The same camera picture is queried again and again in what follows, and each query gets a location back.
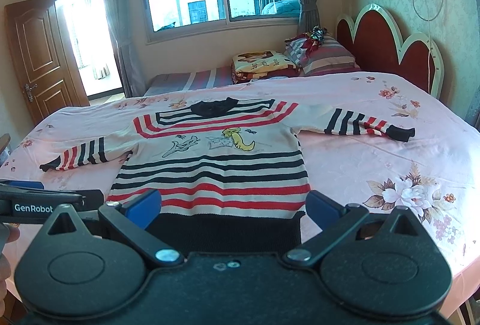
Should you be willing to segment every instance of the red headboard panel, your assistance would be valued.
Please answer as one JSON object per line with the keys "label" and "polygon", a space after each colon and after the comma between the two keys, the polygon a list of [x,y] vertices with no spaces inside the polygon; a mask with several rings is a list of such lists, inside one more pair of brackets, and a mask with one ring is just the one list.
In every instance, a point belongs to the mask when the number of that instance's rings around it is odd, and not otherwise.
{"label": "red headboard panel", "polygon": [[429,88],[428,37],[415,33],[403,43],[397,23],[380,6],[371,4],[364,8],[355,24],[342,15],[337,24],[337,40],[355,56],[362,70],[397,74],[439,97],[443,61],[437,46],[431,43]]}

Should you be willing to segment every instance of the doorway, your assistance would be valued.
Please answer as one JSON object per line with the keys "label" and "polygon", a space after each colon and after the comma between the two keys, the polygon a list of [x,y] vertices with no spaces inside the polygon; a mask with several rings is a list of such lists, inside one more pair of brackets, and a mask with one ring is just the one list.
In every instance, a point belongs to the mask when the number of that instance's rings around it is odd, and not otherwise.
{"label": "doorway", "polygon": [[124,98],[103,0],[57,0],[55,6],[63,10],[88,100]]}

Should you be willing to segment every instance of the door panel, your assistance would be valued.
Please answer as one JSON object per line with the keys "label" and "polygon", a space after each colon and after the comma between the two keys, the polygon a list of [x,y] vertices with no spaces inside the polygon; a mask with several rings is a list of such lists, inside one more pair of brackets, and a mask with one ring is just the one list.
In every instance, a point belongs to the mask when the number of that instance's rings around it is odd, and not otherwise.
{"label": "door panel", "polygon": [[71,44],[60,35],[53,0],[9,4],[5,15],[15,71],[35,124],[63,107],[89,106],[75,60],[65,54]]}

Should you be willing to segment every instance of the yellow cat embroidery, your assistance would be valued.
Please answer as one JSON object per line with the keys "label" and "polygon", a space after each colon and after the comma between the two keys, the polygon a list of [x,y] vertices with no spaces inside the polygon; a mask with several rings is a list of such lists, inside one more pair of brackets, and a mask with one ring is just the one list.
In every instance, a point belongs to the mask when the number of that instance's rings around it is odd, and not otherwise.
{"label": "yellow cat embroidery", "polygon": [[231,138],[233,140],[233,144],[237,149],[244,150],[249,152],[255,148],[255,141],[252,141],[251,144],[245,145],[243,142],[242,136],[240,133],[240,127],[230,127],[222,131],[222,134],[225,138]]}

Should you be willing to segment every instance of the window sill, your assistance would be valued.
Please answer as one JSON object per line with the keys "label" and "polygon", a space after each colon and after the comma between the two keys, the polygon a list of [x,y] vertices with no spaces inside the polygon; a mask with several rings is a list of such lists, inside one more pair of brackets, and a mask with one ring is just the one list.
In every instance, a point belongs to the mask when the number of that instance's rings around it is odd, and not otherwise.
{"label": "window sill", "polygon": [[226,20],[204,22],[208,26],[196,24],[150,33],[147,37],[146,44],[153,45],[160,42],[171,41],[172,39],[192,37],[199,34],[215,33],[218,31],[254,27],[298,25],[298,22],[299,19],[297,17],[261,18],[255,20],[234,21],[229,23],[227,23]]}

